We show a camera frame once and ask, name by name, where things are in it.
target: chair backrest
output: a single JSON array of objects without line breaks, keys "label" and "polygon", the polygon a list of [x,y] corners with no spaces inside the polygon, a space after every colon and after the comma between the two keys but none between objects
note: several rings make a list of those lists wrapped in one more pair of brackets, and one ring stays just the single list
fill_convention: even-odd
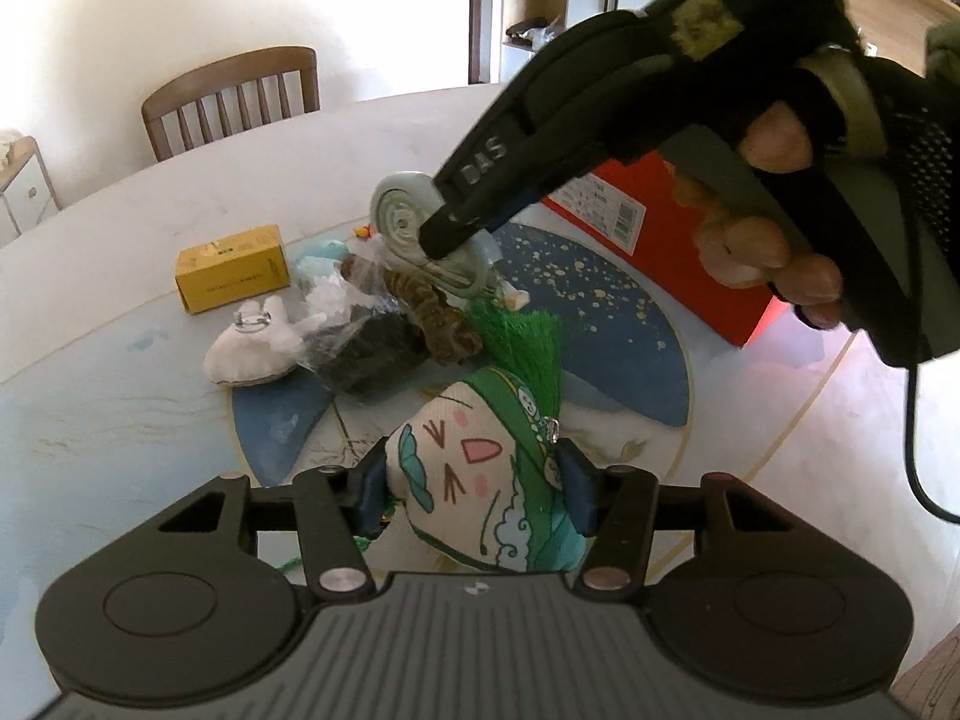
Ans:
[{"label": "chair backrest", "polygon": [[260,49],[221,59],[201,68],[184,73],[178,79],[161,86],[143,103],[141,113],[143,124],[150,136],[157,162],[170,159],[174,155],[167,136],[163,117],[176,112],[179,132],[184,140],[184,149],[194,148],[190,134],[187,112],[192,104],[200,127],[200,136],[204,143],[215,140],[213,128],[206,115],[203,98],[216,98],[217,114],[220,120],[222,137],[233,134],[227,117],[227,100],[224,92],[232,87],[236,93],[236,109],[239,110],[240,125],[244,130],[256,127],[251,123],[250,108],[244,94],[245,83],[256,83],[256,98],[260,112],[260,123],[270,124],[270,106],[264,79],[274,77],[280,94],[280,116],[289,119],[290,98],[284,82],[284,74],[299,73],[301,93],[304,98],[304,113],[320,110],[320,90],[317,86],[317,52],[301,46],[278,46],[272,49]]}]

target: light blue plush toy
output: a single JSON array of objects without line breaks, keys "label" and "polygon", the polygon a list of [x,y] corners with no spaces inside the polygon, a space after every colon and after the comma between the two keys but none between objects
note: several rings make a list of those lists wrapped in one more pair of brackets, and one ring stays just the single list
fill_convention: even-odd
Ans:
[{"label": "light blue plush toy", "polygon": [[340,264],[349,257],[347,245],[340,241],[315,241],[293,266],[293,281],[306,295],[318,279],[340,273]]}]

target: white plush toy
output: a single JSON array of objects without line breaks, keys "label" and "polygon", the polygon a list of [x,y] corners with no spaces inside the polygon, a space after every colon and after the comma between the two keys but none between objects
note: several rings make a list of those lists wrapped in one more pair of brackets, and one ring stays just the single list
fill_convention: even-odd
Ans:
[{"label": "white plush toy", "polygon": [[265,384],[294,370],[303,344],[279,295],[270,295],[262,309],[248,300],[206,353],[203,371],[214,384]]}]

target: black cable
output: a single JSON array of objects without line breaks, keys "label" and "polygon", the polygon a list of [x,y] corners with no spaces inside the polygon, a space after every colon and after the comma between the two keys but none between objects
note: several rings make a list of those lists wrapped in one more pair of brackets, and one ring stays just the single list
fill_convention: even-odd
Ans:
[{"label": "black cable", "polygon": [[913,362],[906,372],[906,405],[904,407],[904,468],[910,491],[933,517],[960,525],[960,514],[954,514],[936,503],[920,483],[917,473],[917,400],[920,384],[920,362],[923,360],[923,255],[920,248],[920,222],[911,196],[901,196],[901,215],[906,232],[907,280],[910,284],[910,322],[916,341]]}]

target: brown plush toy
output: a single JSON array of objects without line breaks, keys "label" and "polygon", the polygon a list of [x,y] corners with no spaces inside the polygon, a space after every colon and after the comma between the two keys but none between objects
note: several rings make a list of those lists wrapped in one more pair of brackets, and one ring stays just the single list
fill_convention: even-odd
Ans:
[{"label": "brown plush toy", "polygon": [[[340,266],[340,274],[347,281],[352,282],[350,276],[357,271],[356,260],[355,255],[350,255]],[[440,365],[457,365],[483,351],[483,341],[467,326],[464,313],[451,306],[446,295],[425,278],[383,271],[383,281],[387,291],[414,314],[430,356]]]}]

